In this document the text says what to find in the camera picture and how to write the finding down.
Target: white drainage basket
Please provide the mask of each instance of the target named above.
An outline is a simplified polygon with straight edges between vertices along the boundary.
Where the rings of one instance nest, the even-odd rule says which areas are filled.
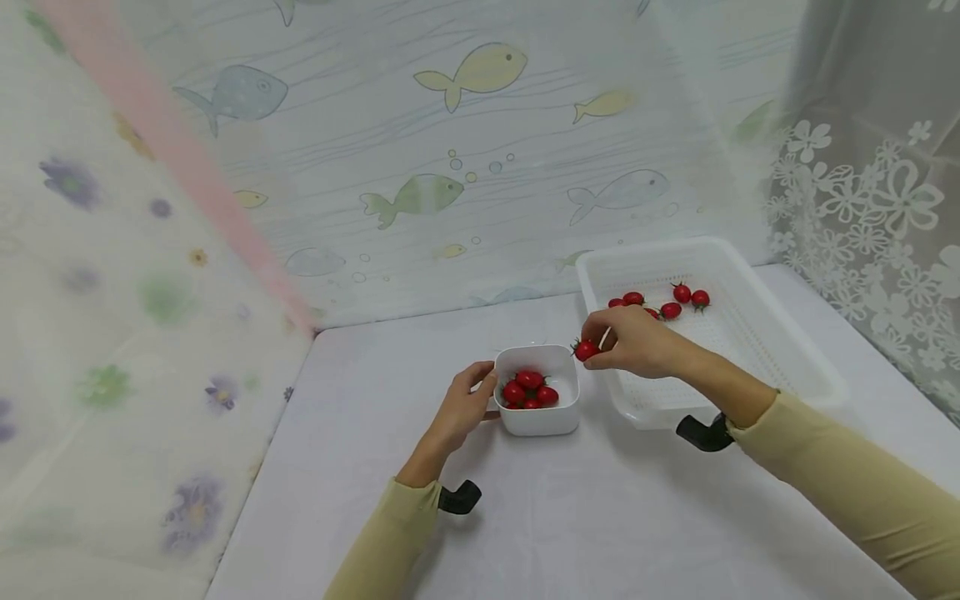
[[[841,413],[847,387],[800,326],[787,314],[750,265],[725,240],[694,237],[589,252],[577,274],[590,312],[611,298],[638,291],[646,305],[673,301],[671,283],[704,289],[710,306],[691,304],[667,326],[700,346],[726,356],[770,386],[796,394],[828,414]],[[639,429],[673,428],[686,415],[709,424],[717,410],[699,392],[673,378],[642,379],[609,371],[601,378],[616,409]]]

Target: left hand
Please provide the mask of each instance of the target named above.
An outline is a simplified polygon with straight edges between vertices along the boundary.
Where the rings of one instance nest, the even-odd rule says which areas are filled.
[[[471,392],[478,383],[480,387]],[[435,441],[447,453],[453,452],[464,444],[469,432],[476,429],[481,421],[500,417],[496,411],[487,412],[487,401],[495,389],[493,361],[473,363],[457,373],[437,410],[437,416],[423,437]]]

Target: white table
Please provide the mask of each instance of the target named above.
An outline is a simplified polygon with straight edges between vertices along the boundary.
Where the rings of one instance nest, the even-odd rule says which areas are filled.
[[[758,273],[847,378],[870,437],[960,494],[960,431],[791,272]],[[320,598],[450,377],[492,358],[490,332],[546,324],[547,341],[568,343],[584,314],[569,295],[322,334],[208,600]],[[672,432],[635,431],[581,375],[573,434],[515,438],[487,424],[452,457],[447,486],[469,478],[483,498],[469,516],[441,516],[411,596],[908,597],[738,448],[704,454]]]

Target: white square bowl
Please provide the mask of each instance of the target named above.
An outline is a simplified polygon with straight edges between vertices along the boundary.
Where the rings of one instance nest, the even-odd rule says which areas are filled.
[[[493,398],[507,431],[515,436],[557,436],[572,432],[580,424],[580,380],[570,348],[556,344],[507,348],[496,355],[494,368],[498,376]],[[535,410],[513,410],[506,407],[503,386],[516,372],[531,370],[541,373],[547,385],[557,391],[556,406]]]

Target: purple flower print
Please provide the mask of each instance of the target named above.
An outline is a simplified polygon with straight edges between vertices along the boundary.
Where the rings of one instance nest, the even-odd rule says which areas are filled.
[[[217,415],[226,411],[233,410],[236,406],[237,398],[240,396],[240,389],[233,379],[217,375],[210,377],[210,387],[206,388],[206,403]]]
[[[40,170],[50,178],[44,184],[77,208],[93,210],[100,203],[97,182],[82,164],[51,157],[40,163]]]
[[[213,477],[199,475],[177,486],[177,505],[163,518],[163,551],[189,556],[213,539],[224,506],[217,497],[221,485]]]
[[[3,420],[11,410],[11,402],[4,397],[0,397],[0,444],[9,442],[16,433],[16,428]]]
[[[63,285],[74,294],[89,294],[100,284],[100,276],[88,267],[73,267],[63,274]]]
[[[170,203],[162,198],[154,198],[150,201],[150,212],[158,219],[166,219],[174,212]]]

